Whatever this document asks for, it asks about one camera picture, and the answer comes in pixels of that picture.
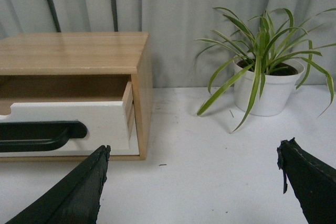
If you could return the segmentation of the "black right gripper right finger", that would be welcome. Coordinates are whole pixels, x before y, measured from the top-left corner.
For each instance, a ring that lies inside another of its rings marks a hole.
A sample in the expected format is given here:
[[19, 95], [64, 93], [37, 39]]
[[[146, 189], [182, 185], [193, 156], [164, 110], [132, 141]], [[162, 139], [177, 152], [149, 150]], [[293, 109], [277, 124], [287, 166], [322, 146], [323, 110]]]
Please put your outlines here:
[[335, 223], [335, 168], [303, 150], [294, 138], [281, 141], [277, 153], [283, 193], [289, 182], [307, 222]]

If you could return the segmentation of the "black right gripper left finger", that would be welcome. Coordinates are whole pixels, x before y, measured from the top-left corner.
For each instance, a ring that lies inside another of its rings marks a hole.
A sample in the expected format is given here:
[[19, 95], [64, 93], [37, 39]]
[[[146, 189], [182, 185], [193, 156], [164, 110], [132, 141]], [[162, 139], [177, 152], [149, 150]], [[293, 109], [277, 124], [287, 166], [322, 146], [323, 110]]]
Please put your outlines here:
[[100, 146], [8, 223], [96, 223], [111, 147]]

